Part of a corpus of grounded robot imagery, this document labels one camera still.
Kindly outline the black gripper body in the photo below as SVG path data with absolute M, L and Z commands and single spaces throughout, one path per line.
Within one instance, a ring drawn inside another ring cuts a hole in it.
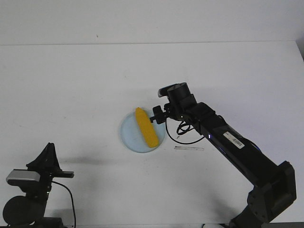
M 173 120 L 180 120 L 181 118 L 181 106 L 178 103 L 169 101 L 164 105 L 164 111 L 168 118 Z
M 51 171 L 51 172 L 42 172 L 40 176 L 40 183 L 43 186 L 43 189 L 46 192 L 51 192 L 52 184 L 59 185 L 70 192 L 70 189 L 58 181 L 54 181 L 54 178 L 66 178 L 71 179 L 74 177 L 73 171 Z

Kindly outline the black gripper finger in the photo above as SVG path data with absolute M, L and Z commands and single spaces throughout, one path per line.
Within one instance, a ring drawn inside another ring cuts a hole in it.
M 150 122 L 156 121 L 157 124 L 162 124 L 166 121 L 166 113 L 162 110 L 161 106 L 155 106 L 152 109 L 153 116 L 150 117 Z
M 30 171 L 48 171 L 61 172 L 59 162 L 56 155 L 55 144 L 49 142 L 40 155 L 32 162 L 26 165 Z

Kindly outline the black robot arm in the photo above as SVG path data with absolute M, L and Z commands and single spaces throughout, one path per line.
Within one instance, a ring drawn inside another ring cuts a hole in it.
M 230 228 L 260 228 L 270 223 L 296 200 L 295 170 L 284 161 L 276 165 L 249 139 L 235 131 L 207 104 L 198 103 L 187 83 L 159 89 L 167 97 L 163 108 L 153 108 L 151 121 L 168 118 L 192 126 L 223 154 L 252 184 L 245 209 L 230 222 Z
M 62 218 L 45 217 L 52 184 L 65 188 L 71 198 L 74 225 L 76 211 L 71 190 L 54 178 L 73 178 L 72 171 L 63 171 L 56 155 L 55 144 L 49 142 L 40 155 L 26 165 L 26 169 L 13 169 L 6 177 L 10 186 L 17 186 L 24 196 L 15 196 L 5 204 L 2 216 L 7 228 L 65 228 Z

